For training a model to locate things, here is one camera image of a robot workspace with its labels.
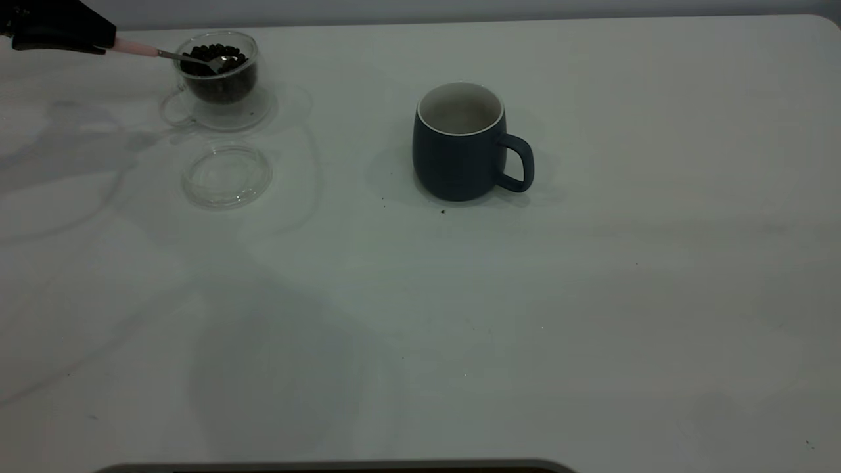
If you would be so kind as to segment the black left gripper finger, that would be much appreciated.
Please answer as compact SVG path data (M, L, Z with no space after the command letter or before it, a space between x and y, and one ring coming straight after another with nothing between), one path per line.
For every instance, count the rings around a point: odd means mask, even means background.
M63 1L62 31L84 46L115 46L116 26L81 1Z
M58 50L81 52L96 56L104 56L106 50L96 46L90 39L74 35L23 33L11 37L12 47L16 51Z

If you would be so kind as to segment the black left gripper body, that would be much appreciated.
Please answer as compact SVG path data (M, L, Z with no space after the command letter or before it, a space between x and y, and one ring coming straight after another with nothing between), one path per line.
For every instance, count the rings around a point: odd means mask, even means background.
M1 35L60 31L74 13L74 1L1 1Z

